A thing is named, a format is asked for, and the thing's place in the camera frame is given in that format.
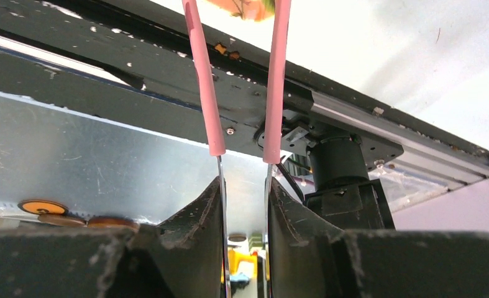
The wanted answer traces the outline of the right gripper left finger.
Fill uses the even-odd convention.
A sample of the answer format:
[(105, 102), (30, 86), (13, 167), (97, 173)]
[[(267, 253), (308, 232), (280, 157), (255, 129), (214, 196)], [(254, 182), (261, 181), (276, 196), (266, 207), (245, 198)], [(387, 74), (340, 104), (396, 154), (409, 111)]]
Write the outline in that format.
[(220, 180), (158, 225), (0, 230), (0, 297), (219, 297)]

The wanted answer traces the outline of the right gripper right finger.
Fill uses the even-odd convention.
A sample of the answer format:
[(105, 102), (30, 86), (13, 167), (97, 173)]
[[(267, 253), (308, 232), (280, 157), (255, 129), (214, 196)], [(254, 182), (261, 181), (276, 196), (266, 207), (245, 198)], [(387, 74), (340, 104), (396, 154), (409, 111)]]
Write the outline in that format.
[(489, 297), (489, 233), (343, 230), (272, 181), (273, 297)]

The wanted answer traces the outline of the pink handled tongs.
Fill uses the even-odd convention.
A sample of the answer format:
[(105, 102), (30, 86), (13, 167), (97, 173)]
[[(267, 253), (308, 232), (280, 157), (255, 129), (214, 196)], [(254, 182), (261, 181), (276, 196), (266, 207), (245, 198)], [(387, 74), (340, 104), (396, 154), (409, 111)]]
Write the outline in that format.
[[(196, 1), (183, 1), (188, 36), (198, 79), (201, 110), (208, 138), (209, 153), (217, 159), (222, 205), (222, 261), (225, 296), (231, 297), (230, 267), (227, 251), (227, 191), (222, 167), (226, 147), (219, 116), (208, 49)], [(265, 178), (264, 204), (268, 205), (272, 188), (273, 166), (280, 162), (286, 47), (291, 1), (274, 2), (274, 24), (268, 67), (267, 103), (263, 141), (263, 161), (268, 165)]]

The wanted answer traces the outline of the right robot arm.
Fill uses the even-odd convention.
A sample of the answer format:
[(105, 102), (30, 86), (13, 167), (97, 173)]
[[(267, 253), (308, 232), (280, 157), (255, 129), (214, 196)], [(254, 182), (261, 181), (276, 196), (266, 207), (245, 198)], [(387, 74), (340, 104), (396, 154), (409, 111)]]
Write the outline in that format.
[(489, 297), (489, 234), (399, 232), (359, 146), (310, 151), (313, 193), (260, 161), (86, 120), (0, 128), (0, 205), (51, 216), (0, 232), (0, 297), (230, 297), (221, 186), (267, 230), (272, 297)]

